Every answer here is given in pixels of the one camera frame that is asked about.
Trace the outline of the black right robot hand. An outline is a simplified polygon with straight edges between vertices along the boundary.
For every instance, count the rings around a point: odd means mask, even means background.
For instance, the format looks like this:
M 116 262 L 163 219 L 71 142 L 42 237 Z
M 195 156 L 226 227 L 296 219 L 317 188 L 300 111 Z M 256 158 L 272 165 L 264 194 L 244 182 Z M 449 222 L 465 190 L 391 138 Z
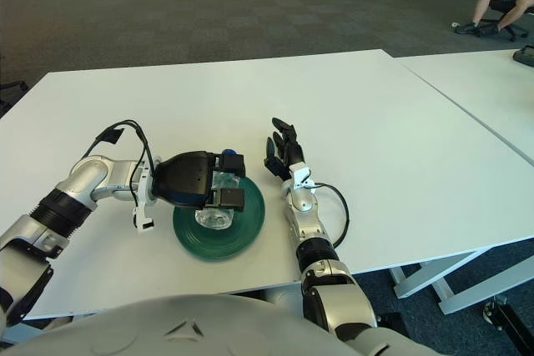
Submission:
M 276 128 L 266 141 L 266 157 L 264 166 L 276 177 L 286 181 L 291 178 L 290 166 L 305 161 L 297 133 L 292 124 L 279 118 L 272 118 Z

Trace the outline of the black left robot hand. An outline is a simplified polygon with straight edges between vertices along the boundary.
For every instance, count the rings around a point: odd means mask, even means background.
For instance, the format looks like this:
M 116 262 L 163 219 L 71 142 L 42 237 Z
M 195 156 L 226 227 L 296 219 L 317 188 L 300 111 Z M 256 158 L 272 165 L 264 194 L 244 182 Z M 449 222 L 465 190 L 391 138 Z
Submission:
M 213 173 L 245 176 L 244 156 L 237 153 L 194 151 L 178 154 L 158 164 L 154 170 L 151 193 L 175 207 L 242 211 L 242 188 L 214 188 Z

